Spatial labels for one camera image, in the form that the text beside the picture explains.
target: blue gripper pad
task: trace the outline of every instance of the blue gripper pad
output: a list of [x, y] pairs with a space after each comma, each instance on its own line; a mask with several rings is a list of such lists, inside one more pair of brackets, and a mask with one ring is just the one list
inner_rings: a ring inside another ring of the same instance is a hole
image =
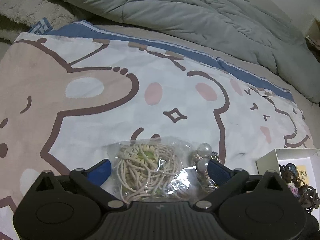
[[233, 176], [233, 171], [215, 160], [210, 160], [208, 175], [220, 187]]
[[100, 187], [111, 175], [111, 162], [108, 159], [104, 159], [86, 170], [85, 173], [87, 180]]

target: pink cheek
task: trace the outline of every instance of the pink cheek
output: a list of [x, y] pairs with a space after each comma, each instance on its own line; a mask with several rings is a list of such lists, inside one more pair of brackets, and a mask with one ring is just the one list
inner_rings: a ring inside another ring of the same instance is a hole
[[162, 98], [162, 86], [159, 83], [151, 83], [144, 92], [144, 100], [149, 106], [154, 106]]
[[264, 134], [264, 136], [266, 137], [266, 141], [267, 141], [267, 143], [271, 143], [271, 135], [270, 135], [270, 130], [269, 130], [269, 128], [268, 127], [265, 127], [265, 126], [261, 126], [260, 127], [260, 130], [261, 130], [261, 132]]
[[207, 101], [215, 101], [218, 98], [217, 93], [213, 90], [212, 87], [208, 86], [207, 84], [196, 84], [196, 90]]
[[240, 96], [242, 96], [242, 90], [241, 87], [239, 86], [238, 82], [235, 79], [230, 79], [231, 86], [233, 90]]

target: clear plastic bag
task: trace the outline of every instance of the clear plastic bag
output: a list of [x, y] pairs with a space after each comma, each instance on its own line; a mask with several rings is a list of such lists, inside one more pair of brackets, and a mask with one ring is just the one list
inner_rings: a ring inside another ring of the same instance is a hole
[[208, 194], [192, 165], [195, 150], [178, 138], [127, 141], [105, 148], [113, 171], [102, 188], [126, 203], [195, 202]]

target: gray comforter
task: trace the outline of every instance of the gray comforter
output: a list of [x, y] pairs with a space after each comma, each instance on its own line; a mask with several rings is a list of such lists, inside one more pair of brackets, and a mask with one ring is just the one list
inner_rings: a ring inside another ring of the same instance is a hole
[[320, 65], [289, 22], [247, 0], [64, 0], [104, 18], [147, 27], [260, 64], [320, 101]]

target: cardboard box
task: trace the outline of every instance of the cardboard box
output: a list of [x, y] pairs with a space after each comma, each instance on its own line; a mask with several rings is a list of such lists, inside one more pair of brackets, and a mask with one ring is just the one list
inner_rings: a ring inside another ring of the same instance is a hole
[[[285, 148], [274, 149], [256, 161], [259, 175], [263, 175], [267, 170], [275, 170], [281, 176], [279, 165], [293, 163], [294, 165], [304, 165], [308, 173], [310, 186], [318, 191], [320, 189], [320, 150]], [[312, 215], [318, 220], [319, 209], [314, 209]]]

